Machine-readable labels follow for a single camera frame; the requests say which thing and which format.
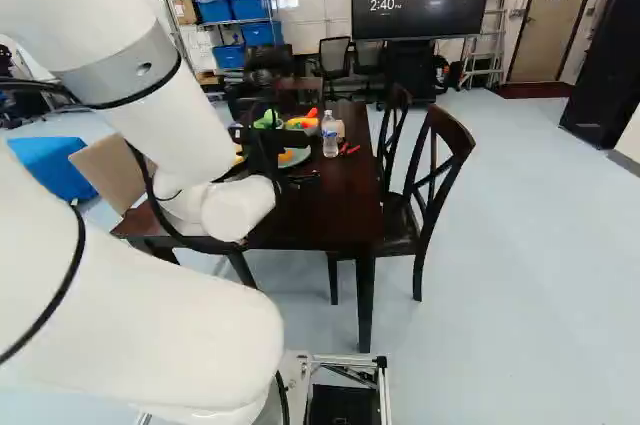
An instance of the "chair backrest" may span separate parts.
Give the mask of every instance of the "chair backrest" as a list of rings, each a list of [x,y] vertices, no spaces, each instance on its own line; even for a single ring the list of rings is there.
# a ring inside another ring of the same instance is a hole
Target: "chair backrest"
[[[120,215],[145,193],[140,168],[127,142],[118,134],[72,154],[69,160]],[[152,173],[155,165],[148,159],[147,162]]]
[[[382,117],[382,124],[380,125],[376,151],[378,175],[383,197],[389,192],[389,187],[391,186],[393,163],[395,162],[398,143],[402,135],[402,128],[409,112],[409,105],[412,101],[413,98],[409,92],[401,85],[394,83],[391,86]]]
[[[382,63],[380,56],[384,49],[384,42],[382,40],[369,41],[369,40],[356,40],[354,42],[354,63],[353,71],[355,73],[367,69],[382,69]]]
[[[416,179],[427,136],[430,137],[429,174],[424,178]],[[441,164],[438,164],[438,137],[442,138],[451,151],[451,156]],[[420,208],[423,226],[420,232],[419,247],[423,252],[429,246],[431,234],[451,187],[475,146],[475,140],[464,125],[438,106],[431,105],[429,107],[411,155],[402,193],[409,203],[412,197],[415,198]],[[444,179],[441,180],[438,187],[437,180],[443,175]],[[427,184],[429,189],[427,200],[425,200],[420,189]]]
[[[323,72],[343,72],[349,75],[347,51],[351,45],[351,37],[331,37],[320,40],[320,68]]]

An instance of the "dark wooden chair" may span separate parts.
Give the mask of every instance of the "dark wooden chair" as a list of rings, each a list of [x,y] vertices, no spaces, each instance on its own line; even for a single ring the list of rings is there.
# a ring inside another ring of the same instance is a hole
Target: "dark wooden chair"
[[[430,173],[416,179],[427,137],[430,138]],[[449,147],[451,156],[438,165],[437,138]],[[413,267],[413,299],[422,301],[422,271],[444,202],[462,166],[475,147],[469,131],[449,113],[432,105],[425,117],[413,149],[402,194],[387,192],[383,197],[384,240],[375,248],[376,257],[415,255]],[[436,180],[441,178],[438,186]],[[421,189],[428,185],[425,200]],[[418,205],[422,226],[416,218],[412,202]],[[331,303],[338,303],[338,261],[353,257],[327,253]]]
[[[378,177],[383,197],[389,193],[393,164],[396,159],[402,129],[409,112],[409,105],[411,105],[412,101],[413,98],[409,92],[401,85],[397,83],[392,85],[385,105],[384,115],[382,116],[380,133],[378,134],[378,146],[376,148]]]

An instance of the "water bottle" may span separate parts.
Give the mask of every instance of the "water bottle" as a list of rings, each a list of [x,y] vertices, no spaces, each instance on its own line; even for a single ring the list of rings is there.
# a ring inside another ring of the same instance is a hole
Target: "water bottle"
[[[331,110],[325,110],[322,119],[322,153],[327,158],[338,156],[338,127]]]

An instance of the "green object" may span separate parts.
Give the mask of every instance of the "green object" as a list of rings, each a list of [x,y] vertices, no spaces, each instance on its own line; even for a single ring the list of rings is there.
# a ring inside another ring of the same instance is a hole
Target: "green object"
[[[264,112],[264,116],[253,122],[253,128],[265,129],[271,128],[273,126],[273,119],[275,117],[276,126],[281,123],[280,117],[278,116],[278,112],[272,110],[271,108]]]

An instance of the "cardboard box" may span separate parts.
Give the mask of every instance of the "cardboard box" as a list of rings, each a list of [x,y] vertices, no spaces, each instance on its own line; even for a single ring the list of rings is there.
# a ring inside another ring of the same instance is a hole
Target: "cardboard box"
[[[195,25],[198,15],[193,0],[173,0],[173,10],[180,25]]]
[[[222,82],[221,77],[218,77],[213,72],[196,73],[196,80],[200,85],[220,85]]]

